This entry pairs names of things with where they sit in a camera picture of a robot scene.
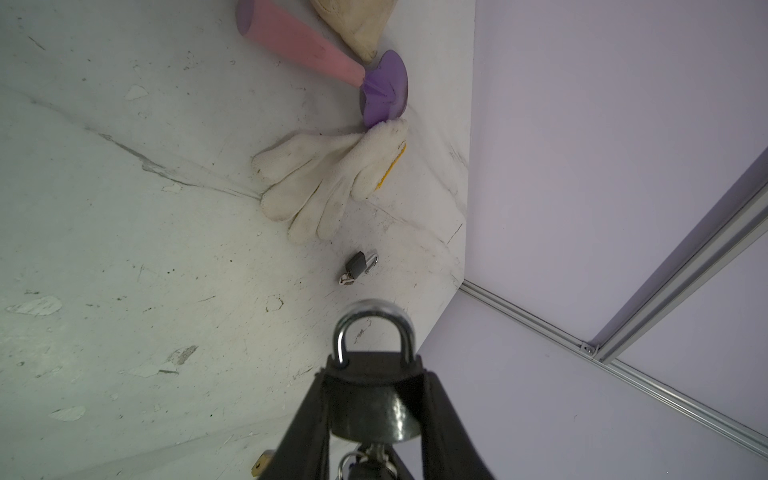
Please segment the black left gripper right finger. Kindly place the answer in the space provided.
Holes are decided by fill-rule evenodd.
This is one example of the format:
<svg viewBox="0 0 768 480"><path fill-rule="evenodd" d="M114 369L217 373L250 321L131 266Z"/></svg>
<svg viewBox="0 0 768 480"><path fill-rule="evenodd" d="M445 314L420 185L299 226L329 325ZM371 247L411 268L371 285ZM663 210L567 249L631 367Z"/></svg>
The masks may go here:
<svg viewBox="0 0 768 480"><path fill-rule="evenodd" d="M438 376L423 374L420 422L424 479L491 480Z"/></svg>

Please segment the black padlock silver shackle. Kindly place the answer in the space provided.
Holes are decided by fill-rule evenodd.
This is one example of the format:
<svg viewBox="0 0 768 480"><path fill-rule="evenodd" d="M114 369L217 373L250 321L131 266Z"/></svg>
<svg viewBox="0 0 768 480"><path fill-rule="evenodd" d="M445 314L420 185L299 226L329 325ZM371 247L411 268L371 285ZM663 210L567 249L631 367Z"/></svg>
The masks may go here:
<svg viewBox="0 0 768 480"><path fill-rule="evenodd" d="M371 250L369 252L358 251L344 265L344 271L339 277L339 284L348 286L367 274L378 263L378 252Z"/></svg>

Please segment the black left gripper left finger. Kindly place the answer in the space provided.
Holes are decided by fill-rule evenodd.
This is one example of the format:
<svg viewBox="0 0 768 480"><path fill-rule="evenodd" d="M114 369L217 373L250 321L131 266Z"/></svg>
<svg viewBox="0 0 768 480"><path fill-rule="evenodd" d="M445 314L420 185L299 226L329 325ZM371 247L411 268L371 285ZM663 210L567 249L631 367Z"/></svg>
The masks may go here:
<svg viewBox="0 0 768 480"><path fill-rule="evenodd" d="M321 369L259 479L327 480L329 478L329 421Z"/></svg>

